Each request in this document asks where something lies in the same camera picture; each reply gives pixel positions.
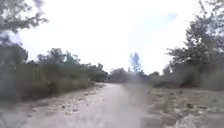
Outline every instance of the tree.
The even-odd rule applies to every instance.
[[[130,55],[131,67],[134,73],[138,73],[141,71],[140,57],[138,53],[134,53]]]
[[[34,2],[39,5],[36,7],[41,8],[43,2],[40,0],[34,0]],[[36,27],[47,21],[41,17],[40,12],[36,12],[32,16],[24,16],[31,11],[31,5],[27,4],[25,0],[0,0],[0,33],[6,30],[17,32],[19,28]]]
[[[223,37],[223,2],[205,1],[212,11],[206,11],[205,4],[199,1],[201,13],[196,15],[186,31],[185,47],[169,50],[173,56],[170,67],[173,74],[183,78],[181,86],[198,86],[203,74],[223,68],[224,37]]]
[[[114,69],[109,76],[110,82],[126,83],[128,81],[128,73],[123,68]]]

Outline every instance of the green foliage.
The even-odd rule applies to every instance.
[[[0,45],[0,99],[42,98],[104,82],[103,65],[80,64],[77,55],[53,48],[38,61],[28,61],[28,54],[18,44]]]
[[[36,27],[47,21],[40,12],[31,15],[31,11],[31,5],[25,0],[0,0],[0,33],[6,30],[17,32],[19,28]]]
[[[172,73],[165,73],[165,76],[181,87],[200,86],[205,76],[223,69],[224,4],[219,0],[206,2],[212,11],[206,11],[206,6],[200,1],[202,11],[186,31],[185,47],[170,49],[168,53],[173,56],[169,65]]]

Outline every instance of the tall tree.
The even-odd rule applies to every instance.
[[[186,31],[185,47],[169,51],[173,56],[172,70],[184,76],[186,85],[200,83],[202,74],[223,68],[224,64],[223,2],[205,0],[199,4],[201,13],[196,15]]]
[[[131,68],[134,73],[138,73],[141,71],[140,57],[138,53],[134,53],[130,55]]]

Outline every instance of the sky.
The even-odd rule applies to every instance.
[[[162,72],[167,48],[183,45],[185,30],[198,11],[197,0],[46,0],[49,23],[20,31],[29,59],[61,48],[82,63],[104,70],[130,66],[140,56],[145,73]]]

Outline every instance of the dirt road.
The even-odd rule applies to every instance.
[[[10,113],[3,114],[2,127],[140,128],[145,112],[123,86],[106,84],[22,105]]]

